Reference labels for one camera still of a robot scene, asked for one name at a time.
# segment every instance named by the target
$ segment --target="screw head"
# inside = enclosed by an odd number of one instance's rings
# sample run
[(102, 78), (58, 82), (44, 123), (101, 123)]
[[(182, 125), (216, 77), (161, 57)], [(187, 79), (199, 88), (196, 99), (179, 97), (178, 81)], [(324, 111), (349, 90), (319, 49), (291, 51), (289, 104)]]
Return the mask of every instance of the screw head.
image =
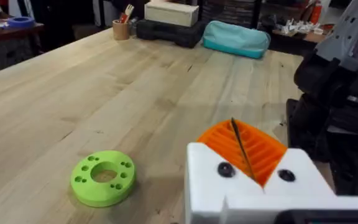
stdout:
[(221, 162), (218, 165), (218, 174), (222, 177), (233, 177), (235, 172), (233, 166), (228, 162)]
[(287, 181), (287, 182), (294, 182), (295, 181), (295, 174), (290, 171), (290, 170), (287, 170), (287, 169), (280, 169), (278, 172), (278, 176)]

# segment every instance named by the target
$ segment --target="green ring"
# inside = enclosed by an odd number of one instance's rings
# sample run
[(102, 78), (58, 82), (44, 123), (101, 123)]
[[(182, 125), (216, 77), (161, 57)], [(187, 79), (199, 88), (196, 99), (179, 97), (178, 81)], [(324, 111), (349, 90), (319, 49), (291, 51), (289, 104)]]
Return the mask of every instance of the green ring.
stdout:
[[(107, 182), (96, 182), (93, 174), (113, 170), (117, 176)], [(78, 200), (91, 207), (106, 207), (124, 200), (135, 183), (135, 164), (119, 151), (101, 151), (79, 162), (70, 179)]]

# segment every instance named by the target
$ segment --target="blue tape roll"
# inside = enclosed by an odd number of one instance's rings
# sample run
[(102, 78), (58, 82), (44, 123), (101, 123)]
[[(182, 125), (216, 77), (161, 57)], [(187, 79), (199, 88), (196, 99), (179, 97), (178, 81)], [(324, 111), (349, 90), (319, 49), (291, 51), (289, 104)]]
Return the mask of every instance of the blue tape roll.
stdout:
[(7, 20), (9, 27), (13, 28), (27, 28), (33, 27), (35, 21), (31, 17), (12, 17)]

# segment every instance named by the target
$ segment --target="orange 3d printed part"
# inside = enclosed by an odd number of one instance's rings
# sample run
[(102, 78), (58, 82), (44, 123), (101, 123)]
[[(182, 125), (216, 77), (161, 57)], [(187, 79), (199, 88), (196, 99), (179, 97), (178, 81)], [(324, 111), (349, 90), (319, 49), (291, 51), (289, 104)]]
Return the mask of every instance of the orange 3d printed part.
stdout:
[[(240, 148), (230, 120), (213, 126), (197, 141), (206, 144), (249, 177), (254, 176), (255, 181), (264, 186), (287, 147), (248, 124), (238, 120), (235, 120), (235, 124), (239, 130), (245, 152), (242, 152)], [(248, 167), (244, 155), (248, 157), (247, 160), (251, 167)]]

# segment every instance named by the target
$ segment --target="teal pencil case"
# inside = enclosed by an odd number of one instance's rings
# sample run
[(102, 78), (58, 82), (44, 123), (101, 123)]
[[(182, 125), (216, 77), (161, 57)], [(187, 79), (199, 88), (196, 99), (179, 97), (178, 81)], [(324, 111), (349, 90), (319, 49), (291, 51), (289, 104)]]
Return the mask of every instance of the teal pencil case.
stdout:
[(251, 58), (261, 58), (270, 44), (270, 36), (259, 30), (211, 21), (203, 34), (206, 48)]

